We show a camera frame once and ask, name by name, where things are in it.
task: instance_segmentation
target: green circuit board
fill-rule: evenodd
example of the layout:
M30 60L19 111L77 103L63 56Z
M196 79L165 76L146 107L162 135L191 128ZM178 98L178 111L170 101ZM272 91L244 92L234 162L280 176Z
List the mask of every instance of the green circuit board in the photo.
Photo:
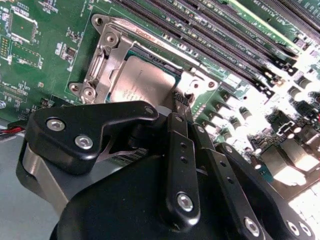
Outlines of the green circuit board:
M191 111L204 127L216 127L215 115L227 120L216 128L217 134L209 132L215 143L224 142L233 128L228 121L236 114L230 118L219 112L221 106L229 108L225 101L230 96L241 101L239 109L248 102L257 104L254 114L261 116L287 102L282 111L290 119L319 130L319 124L304 120L307 113L297 115L294 108L299 103L289 95L291 88L277 88L289 82L295 88L302 77L320 80L320 29L304 18L320 21L319 4L319 0L0 0L0 118L27 120L41 108L82 104L69 84L82 83L86 77L100 39L91 18L101 14L128 20L205 66L218 87L197 95ZM292 14L296 9L298 16ZM192 67L148 40L128 35L183 69ZM293 75L290 67L297 68ZM317 98L319 94L311 91L304 100L320 109ZM253 154L247 154L252 147L248 136L243 133L234 142L247 160ZM286 139L264 128L250 137L262 153ZM266 167L260 173L272 182Z
M168 16L167 11L155 8L143 0L136 2L159 18L167 19L171 26L175 27L180 24L173 18L168 20L170 16ZM171 4L175 11L187 13L194 20L200 18L199 12L193 11L188 4L183 5L183 1L168 0L166 2ZM244 14L243 12L244 10L250 10L250 6L245 5L246 2L250 1L229 1L231 5L234 5L235 2L237 2L239 16L248 22L257 21L254 15ZM240 26L233 16L226 15L218 8L208 5L208 9L210 8L223 16L230 24L237 28ZM70 93L68 83L83 81L99 40L100 36L90 22L93 14L125 18L159 37L163 36L161 27L148 24L138 15L128 12L117 4L117 1L72 0L65 2L40 0L30 2L4 0L0 2L0 14L0 100L5 102L6 105L5 108L0 109L0 116L10 122L27 119L31 112L41 107L53 105L56 100L75 105L80 104L79 100ZM266 35L272 34L271 36L281 43L290 40L290 47L299 50L292 43L294 36L287 35L286 32L282 34L279 34L278 31L273 32L274 28L265 27L261 30ZM192 27L188 28L186 26L182 29L178 26L177 29L183 30L190 36L194 34ZM254 36L250 29L242 26L241 30L252 38L258 38ZM215 28L212 33L222 36L222 31L223 29ZM243 54L247 54L247 57L251 54L246 46L238 46L239 44L232 36L224 34L221 40L241 49ZM171 44L176 47L178 42L172 41ZM268 45L263 41L260 44L262 46ZM149 45L149 47L153 48L152 50L155 52L164 54L152 45ZM62 51L65 48L70 48L73 51L73 56L69 59L62 56ZM238 57L230 55L229 52L224 52L214 45L209 50L219 55L221 59L229 60L232 64L243 64L243 60L239 60ZM239 97L245 94L247 83L241 79L234 81L234 77L232 77L232 80L229 79L228 76L231 72L228 68L211 61L205 55L199 54L195 58L205 64L213 76L226 81L227 84L233 83L233 94ZM259 56L254 56L253 60L259 61ZM250 65L246 66L245 69L242 68L242 70L246 74L252 74L255 71L250 68ZM204 93L197 104L193 106L192 112L196 113L214 95L214 92Z

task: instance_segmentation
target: metal bracket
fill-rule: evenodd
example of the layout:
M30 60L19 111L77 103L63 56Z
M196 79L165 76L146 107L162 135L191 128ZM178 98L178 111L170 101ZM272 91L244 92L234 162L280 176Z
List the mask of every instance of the metal bracket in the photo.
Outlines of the metal bracket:
M143 28L125 19L101 14L95 14L91 23L101 35L99 42L83 83L72 82L69 84L69 90L79 97L83 104L102 104L108 100L115 90L125 65L125 58L129 50L133 49L139 49L147 55L156 57L180 73L181 81L177 85L177 89L185 94L199 95L218 88L217 80L208 74L204 65ZM190 65L191 68L183 69L182 66L145 47L138 40L133 40L129 35L148 41L163 51L173 54Z

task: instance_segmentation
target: electrolytic capacitor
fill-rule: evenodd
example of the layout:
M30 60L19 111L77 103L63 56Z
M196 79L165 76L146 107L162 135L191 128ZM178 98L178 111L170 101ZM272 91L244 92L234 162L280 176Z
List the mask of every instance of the electrolytic capacitor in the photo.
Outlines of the electrolytic capacitor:
M303 93L296 87L292 88L289 94L296 102L300 102L304 99Z

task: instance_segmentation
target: silver screw head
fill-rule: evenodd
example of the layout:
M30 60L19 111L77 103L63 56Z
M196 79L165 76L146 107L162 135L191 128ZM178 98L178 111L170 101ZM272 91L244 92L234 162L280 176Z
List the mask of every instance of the silver screw head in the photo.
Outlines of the silver screw head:
M245 217L244 218L244 225L246 227L246 229L249 230L249 232L255 236L256 238L259 237L260 235L260 230L258 225L252 221L249 217Z
M144 109L146 110L147 113L154 114L154 111L152 110L152 108L146 106Z
M232 153L232 148L229 146L225 146L225 150L227 150L229 153Z
M290 228L290 230L294 233L294 235L296 236L300 236L300 231L297 228L296 225L294 225L292 222L290 221L286 221L286 223L288 224L288 227Z
M198 128L200 133L204 133L205 132L205 130L204 130L204 128L202 126L198 126L197 128Z
M91 140L90 137L86 135L79 135L74 140L75 145L77 145L79 148L88 150L93 147L94 142Z
M191 212L194 208L194 204L191 198L183 193L180 193L177 197L179 206L186 212Z
M182 117L180 117L180 116L175 116L175 119L177 119L179 122L183 122L184 120L182 119Z
M60 132L66 128L66 125L64 124L64 122L59 119L48 120L46 122L46 126L48 129L55 131L55 132Z

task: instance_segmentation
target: integrated circuit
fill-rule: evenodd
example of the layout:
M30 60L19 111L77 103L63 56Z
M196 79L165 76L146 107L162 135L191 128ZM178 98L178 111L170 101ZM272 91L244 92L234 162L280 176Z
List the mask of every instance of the integrated circuit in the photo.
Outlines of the integrated circuit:
M10 14L9 30L11 34L22 41L33 44L38 23L20 12L13 11Z

